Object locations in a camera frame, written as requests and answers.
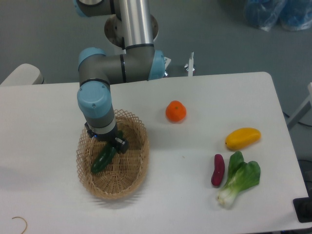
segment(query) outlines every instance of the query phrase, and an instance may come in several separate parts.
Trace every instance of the gray floor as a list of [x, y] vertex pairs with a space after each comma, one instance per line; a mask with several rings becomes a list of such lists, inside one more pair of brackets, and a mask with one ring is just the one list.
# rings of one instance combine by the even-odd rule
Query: gray floor
[[[183, 65], [192, 51], [197, 75], [268, 72], [283, 111], [291, 114], [312, 82], [312, 29], [252, 28], [243, 2], [150, 0], [159, 24], [155, 47], [172, 59], [172, 77], [186, 75]], [[80, 18], [71, 0], [1, 0], [0, 82], [23, 63], [38, 67], [47, 83], [77, 82], [82, 49], [115, 52], [103, 31], [107, 18]], [[312, 124], [312, 111], [302, 121]], [[297, 156], [312, 159], [312, 128], [297, 125], [290, 133]]]

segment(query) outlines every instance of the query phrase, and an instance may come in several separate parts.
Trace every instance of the toy vegetable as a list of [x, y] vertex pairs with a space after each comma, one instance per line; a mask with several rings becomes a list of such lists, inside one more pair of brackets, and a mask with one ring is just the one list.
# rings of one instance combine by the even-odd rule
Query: toy vegetable
[[172, 122], [179, 122], [186, 117], [186, 108], [179, 101], [172, 101], [167, 106], [166, 117]]
[[256, 128], [240, 128], [229, 134], [225, 144], [230, 150], [240, 150], [260, 140], [261, 133]]
[[246, 163], [242, 153], [235, 152], [230, 157], [228, 179], [218, 193], [218, 202], [229, 208], [241, 191], [259, 184], [260, 173], [261, 170], [257, 162]]

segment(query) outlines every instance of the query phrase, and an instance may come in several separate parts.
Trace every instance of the metal cylinder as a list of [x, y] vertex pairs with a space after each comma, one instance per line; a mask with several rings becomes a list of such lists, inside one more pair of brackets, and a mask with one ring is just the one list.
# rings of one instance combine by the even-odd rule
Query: metal cylinder
[[120, 0], [125, 47], [153, 45], [151, 15], [148, 0]]
[[79, 0], [79, 1], [85, 5], [97, 5], [103, 0]]

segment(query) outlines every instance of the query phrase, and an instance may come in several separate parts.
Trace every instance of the blue joint cap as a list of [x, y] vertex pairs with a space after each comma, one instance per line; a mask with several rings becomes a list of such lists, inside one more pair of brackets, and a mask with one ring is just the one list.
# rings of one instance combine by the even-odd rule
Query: blue joint cap
[[155, 50], [153, 64], [147, 80], [163, 78], [165, 75], [165, 56], [160, 50]]
[[95, 48], [95, 47], [89, 47], [84, 49], [83, 51], [80, 52], [79, 54], [79, 61], [78, 61], [78, 70], [79, 70], [79, 66], [80, 64], [88, 57], [90, 57], [91, 55], [104, 55], [106, 56], [106, 53], [104, 50], [100, 49], [100, 48]]
[[82, 10], [80, 9], [80, 7], [78, 6], [77, 0], [73, 0], [73, 4], [74, 4], [74, 7], [75, 7], [75, 9], [76, 9], [77, 14], [78, 14], [80, 17], [87, 17], [87, 16], [82, 12]]
[[101, 118], [112, 107], [111, 92], [99, 81], [84, 83], [77, 93], [78, 106], [86, 117]]

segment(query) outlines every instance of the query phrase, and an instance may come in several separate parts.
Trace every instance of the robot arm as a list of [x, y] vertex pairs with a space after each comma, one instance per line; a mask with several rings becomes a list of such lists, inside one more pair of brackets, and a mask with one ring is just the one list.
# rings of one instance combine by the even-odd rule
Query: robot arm
[[109, 56], [87, 48], [79, 56], [78, 105], [86, 118], [90, 137], [116, 141], [117, 123], [110, 85], [162, 78], [165, 57], [154, 49], [148, 0], [74, 0], [86, 16], [118, 15], [122, 19], [125, 55]]

